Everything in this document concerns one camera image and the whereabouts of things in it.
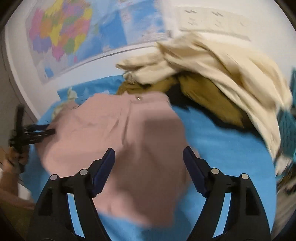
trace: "cream blanket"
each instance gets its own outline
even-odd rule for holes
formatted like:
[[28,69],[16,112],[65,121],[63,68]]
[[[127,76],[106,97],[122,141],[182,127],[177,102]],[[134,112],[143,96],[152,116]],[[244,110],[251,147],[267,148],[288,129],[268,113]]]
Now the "cream blanket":
[[152,84],[180,71],[197,72],[250,117],[274,159],[280,146],[278,108],[289,109],[292,95],[277,64],[266,55],[189,33],[157,43],[157,51],[119,62],[126,80]]

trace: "black tool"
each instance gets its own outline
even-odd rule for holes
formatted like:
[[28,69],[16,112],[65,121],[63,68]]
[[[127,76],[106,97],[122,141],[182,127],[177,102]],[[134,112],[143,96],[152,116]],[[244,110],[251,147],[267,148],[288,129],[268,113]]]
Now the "black tool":
[[[18,105],[15,115],[15,129],[12,131],[9,139],[9,146],[13,147],[16,152],[22,154],[22,147],[30,144],[36,144],[43,141],[47,136],[55,134],[55,129],[46,128],[49,125],[28,125],[23,126],[24,106]],[[24,172],[24,166],[20,164],[21,173]]]
[[[190,147],[184,149],[183,159],[196,190],[207,198],[187,241],[271,241],[262,202],[247,174],[239,177],[224,175],[197,158]],[[57,174],[51,175],[36,204],[27,241],[111,241],[92,198],[103,190],[114,163],[115,152],[109,148],[102,159],[74,176],[59,178]],[[67,193],[74,194],[85,238],[74,232]],[[213,238],[225,193],[231,193],[225,229],[223,234]]]

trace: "blue bed sheet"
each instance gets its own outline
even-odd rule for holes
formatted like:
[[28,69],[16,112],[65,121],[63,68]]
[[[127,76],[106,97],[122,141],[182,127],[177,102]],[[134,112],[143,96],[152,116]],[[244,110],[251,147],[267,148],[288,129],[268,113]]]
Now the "blue bed sheet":
[[[113,76],[73,86],[72,90],[77,92],[77,103],[82,104],[94,93],[109,91],[110,94],[115,94],[122,81],[122,76]],[[58,93],[61,100],[66,100],[67,89]],[[58,104],[60,102],[53,104],[38,123],[51,122],[51,114]],[[272,159],[262,138],[254,133],[218,127],[203,112],[193,108],[173,109],[185,126],[188,143],[199,151],[211,167],[217,167],[227,175],[239,176],[241,173],[247,173],[251,177],[272,228],[276,210],[276,181]],[[33,145],[30,147],[29,162],[22,178],[26,187],[31,190],[33,199],[37,201],[49,174],[41,166]],[[68,196],[75,232],[83,236],[74,198],[71,194]],[[182,241],[187,239],[194,227],[204,202],[205,199],[196,192],[192,184],[176,207],[174,225],[165,229],[143,229],[126,220],[101,214],[100,218],[112,241]],[[226,195],[215,236],[223,232],[229,203],[230,195]]]

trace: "world map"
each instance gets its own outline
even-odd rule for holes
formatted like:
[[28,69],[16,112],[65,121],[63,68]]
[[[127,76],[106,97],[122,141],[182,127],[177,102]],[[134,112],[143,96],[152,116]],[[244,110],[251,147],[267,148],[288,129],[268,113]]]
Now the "world map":
[[46,83],[129,45],[165,40],[161,0],[39,0],[26,20],[31,56]]

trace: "pink cloth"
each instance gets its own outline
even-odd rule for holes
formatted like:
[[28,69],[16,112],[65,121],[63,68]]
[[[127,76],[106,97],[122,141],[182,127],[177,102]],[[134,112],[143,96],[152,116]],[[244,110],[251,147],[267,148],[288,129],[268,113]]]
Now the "pink cloth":
[[71,176],[112,147],[115,165],[96,209],[142,226],[168,226],[189,174],[183,162],[184,127],[161,92],[95,94],[71,102],[48,128],[56,134],[37,146],[50,174]]

